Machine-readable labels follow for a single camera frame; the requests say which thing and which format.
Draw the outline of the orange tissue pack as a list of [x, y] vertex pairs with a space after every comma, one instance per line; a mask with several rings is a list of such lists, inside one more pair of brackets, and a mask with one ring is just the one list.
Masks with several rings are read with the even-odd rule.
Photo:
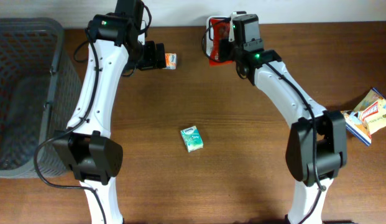
[[165, 69], [175, 70], [177, 68], [177, 54], [165, 53]]

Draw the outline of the red snack bag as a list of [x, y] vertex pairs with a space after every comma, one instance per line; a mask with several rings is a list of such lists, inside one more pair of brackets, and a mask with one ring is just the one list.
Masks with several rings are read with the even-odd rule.
[[219, 58], [219, 54], [218, 54], [219, 41], [221, 39], [228, 39], [229, 40], [229, 32], [226, 32], [226, 26], [224, 24], [218, 25], [217, 27], [214, 27], [214, 31], [215, 31], [214, 49], [212, 51], [211, 56], [215, 57], [217, 59], [217, 61], [215, 61], [215, 60], [209, 61], [209, 65], [213, 67], [213, 66], [219, 66], [219, 65], [225, 65], [225, 64], [232, 63], [232, 61], [220, 62], [218, 60], [218, 58]]

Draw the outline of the green tissue pack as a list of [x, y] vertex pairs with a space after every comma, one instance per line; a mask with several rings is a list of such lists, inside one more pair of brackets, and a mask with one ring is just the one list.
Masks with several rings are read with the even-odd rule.
[[204, 143], [196, 126], [183, 129], [180, 133], [188, 152], [203, 148]]

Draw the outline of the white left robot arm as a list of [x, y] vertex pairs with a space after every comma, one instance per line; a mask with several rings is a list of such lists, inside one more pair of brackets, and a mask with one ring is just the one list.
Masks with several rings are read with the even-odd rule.
[[111, 115], [121, 78], [136, 70], [167, 66], [165, 47], [145, 41], [150, 22], [143, 1], [118, 1], [114, 12], [97, 14], [85, 29], [88, 59], [76, 108], [64, 131], [52, 141], [85, 192], [93, 223], [123, 223], [117, 201], [116, 177], [123, 148], [111, 140]]

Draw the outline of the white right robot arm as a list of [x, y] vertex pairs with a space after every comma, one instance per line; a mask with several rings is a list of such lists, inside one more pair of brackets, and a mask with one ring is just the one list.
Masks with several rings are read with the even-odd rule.
[[235, 62], [240, 78], [266, 94], [290, 128], [285, 160], [295, 191], [285, 221], [322, 223], [327, 191], [347, 163], [345, 119], [312, 99], [281, 56], [264, 48], [257, 15], [237, 11], [225, 21], [230, 33], [224, 59]]

